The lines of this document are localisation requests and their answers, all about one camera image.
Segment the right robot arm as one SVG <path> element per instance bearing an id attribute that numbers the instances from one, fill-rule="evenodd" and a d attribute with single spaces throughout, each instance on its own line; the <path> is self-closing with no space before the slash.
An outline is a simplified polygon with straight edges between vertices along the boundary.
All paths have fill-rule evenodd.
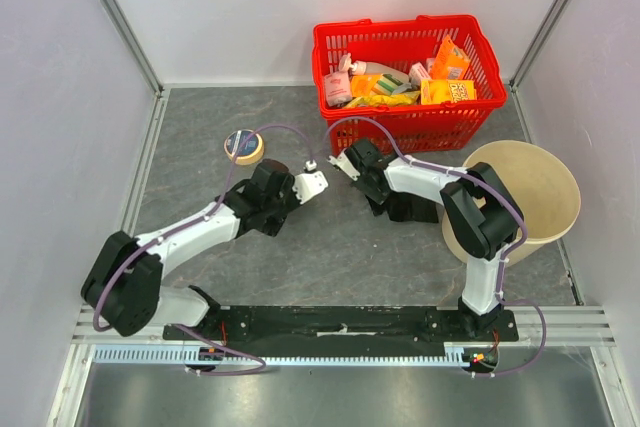
<path id="1" fill-rule="evenodd" d="M 466 278 L 458 301 L 460 333 L 477 341 L 504 311 L 502 277 L 524 215 L 487 163 L 469 169 L 430 165 L 410 156 L 385 155 L 368 139 L 343 150 L 332 164 L 366 197 L 374 215 L 394 222 L 437 221 L 437 205 L 466 253 Z"/>

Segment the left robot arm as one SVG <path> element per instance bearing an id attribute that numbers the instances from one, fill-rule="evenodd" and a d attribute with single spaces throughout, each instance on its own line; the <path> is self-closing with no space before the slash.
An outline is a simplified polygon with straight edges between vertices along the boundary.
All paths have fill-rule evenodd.
<path id="1" fill-rule="evenodd" d="M 215 301 L 201 288 L 163 286 L 182 264 L 221 244 L 257 231 L 274 237 L 303 203 L 305 177 L 267 159 L 202 211 L 152 233 L 107 237 L 81 288 L 97 332 L 128 337 L 148 325 L 183 324 L 196 338 L 220 327 Z"/>

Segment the black trash bag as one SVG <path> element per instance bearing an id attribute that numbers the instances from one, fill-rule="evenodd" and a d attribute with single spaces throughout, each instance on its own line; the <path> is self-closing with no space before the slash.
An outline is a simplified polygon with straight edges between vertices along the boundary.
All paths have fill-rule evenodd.
<path id="1" fill-rule="evenodd" d="M 386 214 L 392 222 L 439 222 L 436 203 L 413 194 L 391 192 L 382 203 L 369 197 L 367 201 L 374 216 Z"/>

